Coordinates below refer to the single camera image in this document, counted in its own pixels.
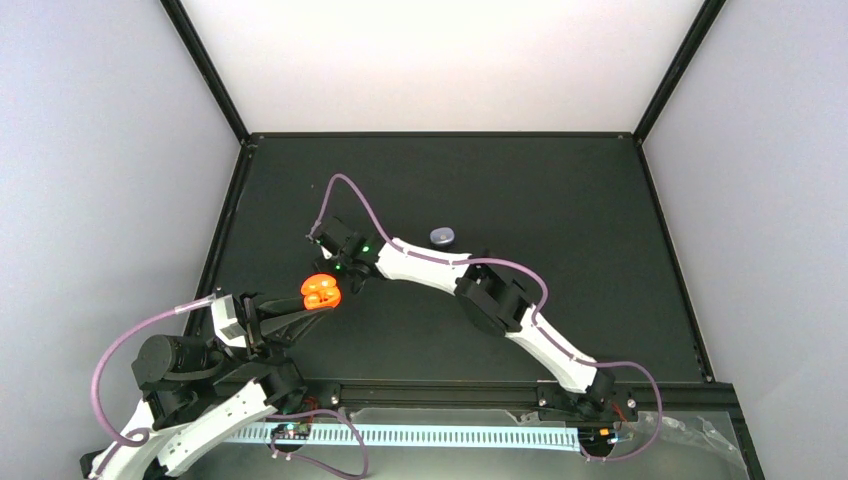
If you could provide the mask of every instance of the gray wall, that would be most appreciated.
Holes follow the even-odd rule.
[[[729,1],[646,154],[768,478],[845,478],[848,4]]]
[[[2,2],[0,112],[0,477],[79,478],[91,371],[193,296],[238,145],[152,0]],[[140,340],[104,380],[121,427]]]

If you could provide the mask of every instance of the white wall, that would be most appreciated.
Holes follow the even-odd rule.
[[[81,478],[107,445],[91,371],[194,295],[237,147],[159,2],[2,2],[0,477]],[[103,384],[120,426],[141,340]]]
[[[702,0],[190,0],[250,131],[631,131]]]
[[[727,2],[646,143],[767,478],[845,478],[848,4]]]

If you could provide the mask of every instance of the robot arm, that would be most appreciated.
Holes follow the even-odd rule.
[[[334,285],[320,290],[338,292]],[[84,477],[175,478],[246,425],[301,408],[306,387],[285,348],[332,307],[309,304],[305,297],[258,306],[254,300],[232,295],[213,300],[211,341],[169,335],[145,341],[132,365],[144,397],[122,435],[146,432],[148,440],[139,447],[113,442],[83,456]]]
[[[368,277],[406,280],[455,296],[478,329],[520,345],[569,392],[590,394],[595,401],[602,401],[604,392],[612,385],[613,379],[608,372],[575,362],[558,349],[554,342],[576,358],[595,362],[560,335],[540,313],[536,314],[533,323],[531,314],[535,304],[517,279],[488,265],[454,264],[471,258],[471,254],[430,250],[395,238],[392,242],[400,247],[398,250],[379,237],[359,235],[337,218],[322,223],[314,238],[321,245],[324,268],[329,271],[351,273],[360,281]],[[416,254],[443,260],[446,264],[425,260]]]

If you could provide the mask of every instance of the small gray object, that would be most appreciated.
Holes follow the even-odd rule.
[[[430,232],[430,244],[436,248],[448,248],[456,240],[456,234],[450,227],[441,227]]]

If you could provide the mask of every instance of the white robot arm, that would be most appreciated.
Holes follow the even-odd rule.
[[[406,280],[457,297],[475,326],[520,345],[569,392],[600,395],[612,383],[606,372],[575,361],[574,358],[595,363],[594,358],[580,352],[559,334],[541,313],[532,318],[536,305],[514,278],[486,265],[470,265],[469,253],[431,250],[399,238],[392,239],[394,245],[391,245],[376,236],[362,237],[337,218],[323,222],[314,238],[321,245],[324,259],[332,265],[331,271]]]

